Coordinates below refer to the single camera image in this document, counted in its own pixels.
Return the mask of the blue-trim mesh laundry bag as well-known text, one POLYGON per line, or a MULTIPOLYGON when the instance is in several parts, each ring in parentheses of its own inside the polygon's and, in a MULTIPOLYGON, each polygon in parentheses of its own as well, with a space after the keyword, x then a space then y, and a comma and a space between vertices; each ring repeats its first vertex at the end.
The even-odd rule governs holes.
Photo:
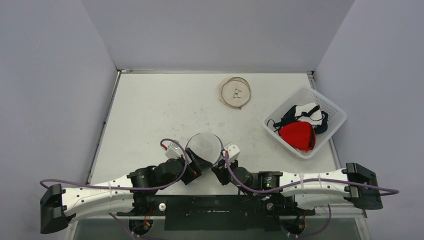
POLYGON ((223 147, 221 139, 211 132, 195 134, 185 146, 186 149, 190 149, 198 157, 213 165, 222 159, 221 150, 223 147))

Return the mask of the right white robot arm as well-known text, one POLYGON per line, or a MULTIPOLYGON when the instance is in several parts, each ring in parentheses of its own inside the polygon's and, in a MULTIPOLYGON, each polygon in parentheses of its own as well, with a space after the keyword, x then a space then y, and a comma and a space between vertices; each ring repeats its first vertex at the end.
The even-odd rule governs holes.
POLYGON ((358 163, 322 173, 291 173, 250 172, 237 160, 229 165, 220 160, 211 170, 223 186, 233 184, 250 196, 282 197, 282 207, 290 215, 331 204, 350 203, 362 210, 383 208, 376 173, 358 163))

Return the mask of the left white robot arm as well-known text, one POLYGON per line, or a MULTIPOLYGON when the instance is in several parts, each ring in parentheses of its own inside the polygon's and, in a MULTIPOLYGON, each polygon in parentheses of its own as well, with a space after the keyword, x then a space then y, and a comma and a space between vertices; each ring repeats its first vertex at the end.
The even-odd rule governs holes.
POLYGON ((142 216, 154 204, 148 199, 180 180, 188 185, 213 166, 190 148, 159 165, 142 167, 119 178, 79 187, 51 185, 40 199, 40 233, 52 234, 69 224, 98 215, 142 216))

